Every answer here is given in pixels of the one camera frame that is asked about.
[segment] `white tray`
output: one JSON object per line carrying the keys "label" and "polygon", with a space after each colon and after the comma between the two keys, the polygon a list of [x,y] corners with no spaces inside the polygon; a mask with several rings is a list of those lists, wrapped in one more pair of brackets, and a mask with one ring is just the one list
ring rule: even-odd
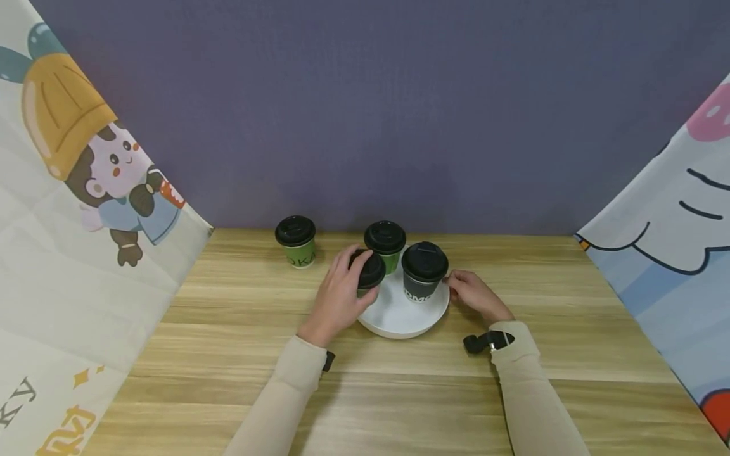
{"label": "white tray", "polygon": [[449,287],[439,283],[429,300],[415,303],[403,293],[403,267],[380,283],[377,300],[358,320],[378,336],[389,339],[410,339],[431,329],[449,306]]}

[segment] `right hand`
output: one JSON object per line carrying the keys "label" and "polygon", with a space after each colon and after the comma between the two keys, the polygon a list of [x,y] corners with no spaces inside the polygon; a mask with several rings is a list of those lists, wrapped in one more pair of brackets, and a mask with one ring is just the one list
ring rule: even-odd
{"label": "right hand", "polygon": [[502,299],[473,272],[454,269],[445,281],[452,296],[481,313],[489,325],[515,319]]}

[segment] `purple wall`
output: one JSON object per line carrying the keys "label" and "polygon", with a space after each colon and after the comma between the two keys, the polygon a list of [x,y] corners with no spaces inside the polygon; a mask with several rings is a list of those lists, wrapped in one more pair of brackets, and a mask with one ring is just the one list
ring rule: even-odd
{"label": "purple wall", "polygon": [[571,233],[730,71],[730,3],[33,0],[215,226]]}

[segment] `printed fabric backdrop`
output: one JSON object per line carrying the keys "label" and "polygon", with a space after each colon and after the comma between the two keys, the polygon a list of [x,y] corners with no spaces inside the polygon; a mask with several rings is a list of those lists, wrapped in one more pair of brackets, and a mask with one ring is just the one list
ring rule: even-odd
{"label": "printed fabric backdrop", "polygon": [[211,228],[26,0],[0,6],[0,455],[78,455]]}
{"label": "printed fabric backdrop", "polygon": [[578,238],[730,443],[730,77]]}

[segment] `wood grain surface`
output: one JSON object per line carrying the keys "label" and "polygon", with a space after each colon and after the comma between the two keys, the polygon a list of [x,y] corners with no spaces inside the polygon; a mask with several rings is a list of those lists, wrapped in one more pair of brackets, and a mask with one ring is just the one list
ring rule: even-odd
{"label": "wood grain surface", "polygon": [[[570,237],[409,234],[477,272],[526,322],[593,456],[728,450]],[[84,456],[220,455],[307,315],[329,261],[361,240],[322,233],[306,270],[269,231],[218,229]],[[480,318],[452,305],[416,339],[356,323],[299,426],[292,455],[511,455],[488,354],[461,340]]]}

